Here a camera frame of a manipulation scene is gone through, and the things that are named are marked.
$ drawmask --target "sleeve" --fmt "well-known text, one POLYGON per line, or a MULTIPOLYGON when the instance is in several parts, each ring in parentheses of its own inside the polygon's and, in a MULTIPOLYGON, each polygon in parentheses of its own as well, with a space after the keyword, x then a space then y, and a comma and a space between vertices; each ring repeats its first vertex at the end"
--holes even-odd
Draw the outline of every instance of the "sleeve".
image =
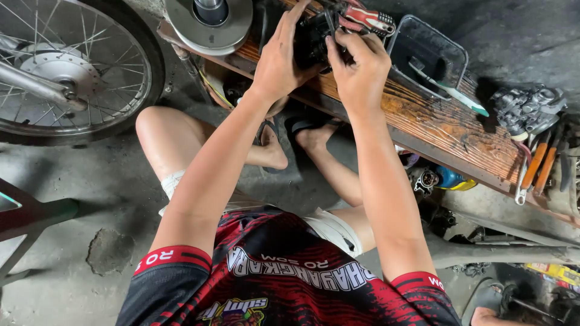
POLYGON ((116 325, 181 324, 210 271, 211 258, 198 248, 176 245, 148 253, 131 278, 116 325))
POLYGON ((391 285, 429 325, 461 325, 443 283, 437 276, 416 271, 395 278, 391 285))

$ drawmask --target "red and black jersey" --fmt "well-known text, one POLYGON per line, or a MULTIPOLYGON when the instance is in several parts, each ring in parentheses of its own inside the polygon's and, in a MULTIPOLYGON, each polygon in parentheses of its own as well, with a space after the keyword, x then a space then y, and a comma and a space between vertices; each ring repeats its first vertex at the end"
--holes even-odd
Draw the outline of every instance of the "red and black jersey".
POLYGON ((212 259, 161 248, 137 266, 117 325, 459 325, 441 281, 425 272, 383 282, 298 216, 231 212, 212 259))

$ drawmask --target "workbench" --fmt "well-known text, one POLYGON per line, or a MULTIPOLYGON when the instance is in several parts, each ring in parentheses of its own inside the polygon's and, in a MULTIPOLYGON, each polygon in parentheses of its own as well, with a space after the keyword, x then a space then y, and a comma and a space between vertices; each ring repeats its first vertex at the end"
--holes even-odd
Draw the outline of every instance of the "workbench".
MULTIPOLYGON (((253 79, 260 56, 258 44, 250 39, 231 55, 208 56, 183 43, 167 21, 161 21, 157 32, 174 45, 253 79)), ((476 89, 477 82, 467 72, 460 90, 476 100, 476 89)), ((349 121, 332 73, 311 79, 290 97, 349 121)), ((477 115, 455 99, 423 98, 391 80, 385 84, 381 108, 395 144, 500 193, 514 196, 523 155, 493 115, 489 118, 477 115)), ((580 221, 573 217, 548 211, 544 198, 534 198, 528 193, 526 201, 546 214, 580 227, 580 221)))

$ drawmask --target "shorts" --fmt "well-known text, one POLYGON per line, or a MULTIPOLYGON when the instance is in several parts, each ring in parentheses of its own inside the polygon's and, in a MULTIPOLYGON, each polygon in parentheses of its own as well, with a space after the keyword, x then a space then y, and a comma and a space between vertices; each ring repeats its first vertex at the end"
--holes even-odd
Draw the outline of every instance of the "shorts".
MULTIPOLYGON (((183 177, 184 173, 185 170, 177 171, 161 182, 161 187, 163 187, 163 190, 165 190, 165 193, 170 200, 173 196, 175 188, 177 187, 177 184, 183 177)), ((271 204, 255 201, 236 189, 231 195, 230 201, 227 203, 223 213, 225 214, 231 211, 249 211, 251 209, 265 205, 271 204)), ((167 208, 167 206, 163 207, 159 211, 159 215, 163 216, 165 208, 167 208)), ((319 237, 332 242, 342 251, 348 253, 351 257, 354 258, 362 254, 363 245, 358 239, 358 236, 354 232, 353 228, 350 227, 345 221, 338 218, 336 215, 333 215, 321 208, 317 208, 314 213, 308 214, 301 218, 312 229, 314 229, 314 231, 316 231, 319 237)))

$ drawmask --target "hand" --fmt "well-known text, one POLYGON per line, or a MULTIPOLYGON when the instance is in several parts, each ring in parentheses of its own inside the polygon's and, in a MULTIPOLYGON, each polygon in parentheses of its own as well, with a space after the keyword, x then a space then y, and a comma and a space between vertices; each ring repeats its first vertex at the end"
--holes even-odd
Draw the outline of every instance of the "hand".
POLYGON ((376 34, 360 36, 337 30, 338 44, 353 56, 354 64, 345 63, 336 43, 326 37, 328 61, 334 72, 338 95, 349 114, 380 108, 383 88, 391 69, 391 58, 376 34))
POLYGON ((322 66, 300 70, 294 62, 294 32, 296 23, 310 0, 300 0, 289 12, 284 12, 268 44, 262 49, 254 82, 250 90, 274 103, 316 76, 322 66))

